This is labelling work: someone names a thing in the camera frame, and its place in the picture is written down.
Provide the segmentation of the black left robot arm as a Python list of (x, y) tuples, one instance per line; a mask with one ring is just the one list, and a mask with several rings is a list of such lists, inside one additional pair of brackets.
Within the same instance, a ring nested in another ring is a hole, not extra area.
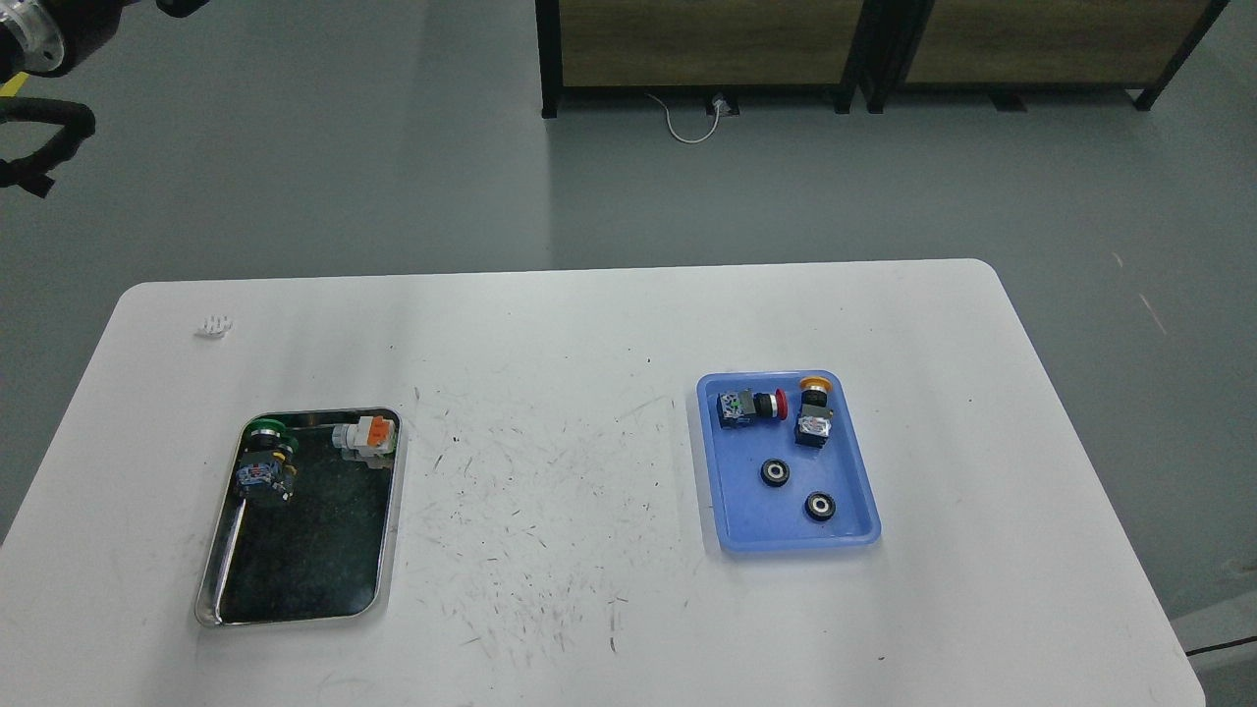
[[(118, 30), (122, 14), (134, 1), (3, 1), (3, 82), (15, 78), (59, 78), (75, 70)], [(3, 125), (48, 125), (54, 135), (31, 153), (1, 161), (1, 187), (19, 187), (47, 198), (52, 171), (75, 157), (96, 135), (96, 114), (72, 99), (4, 96)]]

